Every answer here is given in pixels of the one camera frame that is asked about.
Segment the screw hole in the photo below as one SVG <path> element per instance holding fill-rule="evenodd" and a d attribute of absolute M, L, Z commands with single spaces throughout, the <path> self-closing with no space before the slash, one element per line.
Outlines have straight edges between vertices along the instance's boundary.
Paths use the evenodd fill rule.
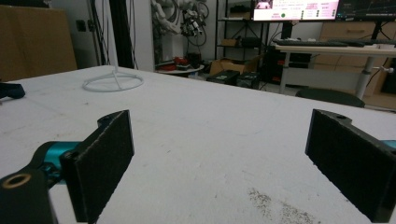
<path fill-rule="evenodd" d="M 26 184 L 32 176 L 29 174 L 18 174 L 10 177 L 3 183 L 4 189 L 15 189 Z"/>

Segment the wooden cabinet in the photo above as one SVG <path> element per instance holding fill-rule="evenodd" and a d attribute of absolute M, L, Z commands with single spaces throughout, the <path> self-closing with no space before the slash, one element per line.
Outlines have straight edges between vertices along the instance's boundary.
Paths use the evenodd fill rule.
<path fill-rule="evenodd" d="M 323 22 L 322 30 L 320 33 L 320 40 L 325 41 L 328 39 L 343 38 L 343 39 L 370 39 L 375 29 L 375 23 L 372 21 L 351 21 L 351 22 Z M 382 33 L 379 33 L 377 39 L 387 39 L 396 36 L 396 22 L 388 22 L 383 24 Z M 348 71 L 348 72 L 361 72 L 367 61 L 365 57 L 359 56 L 339 56 L 339 55 L 318 55 L 315 58 L 315 68 L 333 71 Z M 387 58 L 376 58 L 375 67 L 384 65 Z M 369 86 L 364 93 L 365 96 L 372 96 L 378 89 L 378 80 L 381 80 L 380 75 L 376 75 L 370 82 Z"/>
<path fill-rule="evenodd" d="M 73 70 L 77 65 L 63 10 L 0 6 L 2 81 Z"/>

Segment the office chair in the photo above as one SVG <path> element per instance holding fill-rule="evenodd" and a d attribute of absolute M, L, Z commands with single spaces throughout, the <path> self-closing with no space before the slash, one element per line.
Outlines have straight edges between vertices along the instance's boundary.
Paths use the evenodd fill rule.
<path fill-rule="evenodd" d="M 304 88 L 297 91 L 296 96 L 305 99 L 335 103 L 339 105 L 351 105 L 356 107 L 365 106 L 363 100 L 359 99 L 357 96 L 342 91 L 317 89 L 317 88 Z"/>

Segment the computer monitor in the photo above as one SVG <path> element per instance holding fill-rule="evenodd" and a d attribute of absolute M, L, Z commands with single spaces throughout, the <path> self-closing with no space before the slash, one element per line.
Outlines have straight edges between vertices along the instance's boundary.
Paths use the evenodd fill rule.
<path fill-rule="evenodd" d="M 339 21 L 395 21 L 395 0 L 340 0 Z"/>
<path fill-rule="evenodd" d="M 339 0 L 255 0 L 254 21 L 333 21 Z"/>

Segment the cardboard box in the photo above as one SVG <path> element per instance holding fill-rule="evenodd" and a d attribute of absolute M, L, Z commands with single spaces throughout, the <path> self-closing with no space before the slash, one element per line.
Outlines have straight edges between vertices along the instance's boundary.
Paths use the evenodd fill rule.
<path fill-rule="evenodd" d="M 237 45 L 237 43 L 238 43 L 238 40 L 236 40 L 236 39 L 223 39 L 223 40 L 221 40 L 221 45 L 222 46 L 234 47 L 234 46 Z"/>
<path fill-rule="evenodd" d="M 230 18 L 242 18 L 244 20 L 250 21 L 250 12 L 230 12 Z"/>
<path fill-rule="evenodd" d="M 2 81 L 77 70 L 63 10 L 0 6 L 0 30 Z"/>
<path fill-rule="evenodd" d="M 255 72 L 262 55 L 258 55 L 250 60 L 235 60 L 235 59 L 218 59 L 212 62 L 210 66 L 210 75 L 215 75 L 222 71 L 233 70 L 238 71 L 239 74 L 244 72 Z"/>

